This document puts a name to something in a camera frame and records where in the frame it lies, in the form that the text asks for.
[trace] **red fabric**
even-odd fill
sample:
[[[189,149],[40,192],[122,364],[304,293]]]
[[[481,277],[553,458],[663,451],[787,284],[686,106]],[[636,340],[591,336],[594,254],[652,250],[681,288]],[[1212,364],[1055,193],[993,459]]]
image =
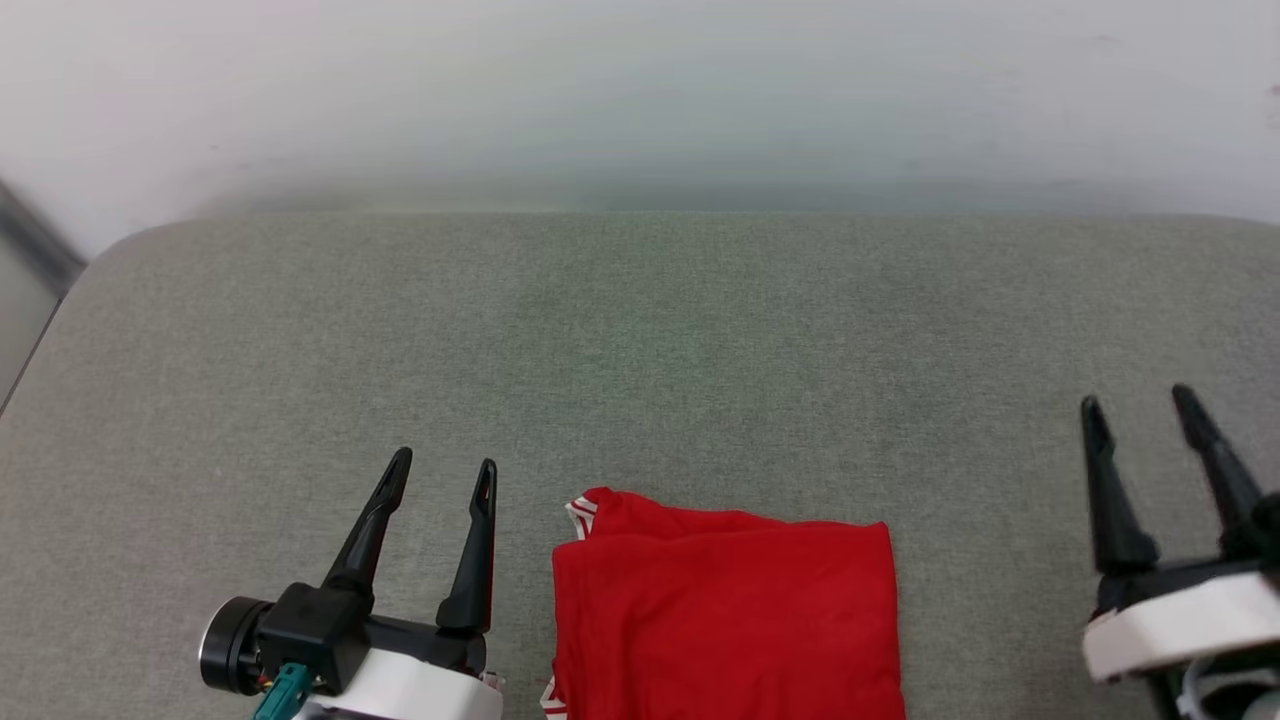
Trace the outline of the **red fabric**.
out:
[[[586,541],[552,556],[568,720],[902,720],[883,524],[585,497]]]

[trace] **white wall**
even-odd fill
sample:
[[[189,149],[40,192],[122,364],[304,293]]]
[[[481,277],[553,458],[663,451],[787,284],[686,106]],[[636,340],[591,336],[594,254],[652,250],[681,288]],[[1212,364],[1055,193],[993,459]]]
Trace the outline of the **white wall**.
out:
[[[84,256],[287,208],[1280,220],[1276,0],[6,0],[0,97]]]

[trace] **motor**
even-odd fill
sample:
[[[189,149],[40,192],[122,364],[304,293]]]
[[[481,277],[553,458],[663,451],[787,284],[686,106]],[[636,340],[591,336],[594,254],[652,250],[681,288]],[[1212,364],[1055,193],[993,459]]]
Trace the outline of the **motor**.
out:
[[[1280,493],[1262,496],[1196,393],[1174,386],[1183,436],[1222,523],[1217,557],[1157,565],[1114,462],[1097,398],[1080,406],[1097,609],[1084,660],[1097,682],[1143,678],[1164,719],[1280,717]]]
[[[387,521],[413,454],[396,451],[320,587],[293,583],[275,602],[234,597],[200,643],[205,684],[265,693],[253,720],[498,720],[502,682],[485,673],[493,607],[498,466],[480,465],[471,529],[435,624],[372,615]]]

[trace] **gray cushion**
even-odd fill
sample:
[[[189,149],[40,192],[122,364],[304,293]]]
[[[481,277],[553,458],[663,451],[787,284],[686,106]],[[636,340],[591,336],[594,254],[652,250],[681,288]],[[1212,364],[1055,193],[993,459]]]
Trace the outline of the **gray cushion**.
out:
[[[498,461],[492,665],[538,717],[562,503],[888,523],[918,719],[1147,717],[1094,687],[1078,404],[1167,557],[1216,527],[1169,400],[1280,465],[1280,229],[1202,218],[291,215],[99,258],[0,418],[0,716],[247,717],[196,644],[317,582],[392,451],[378,579],[429,620]],[[786,618],[760,618],[786,623]],[[797,652],[803,638],[797,638]]]

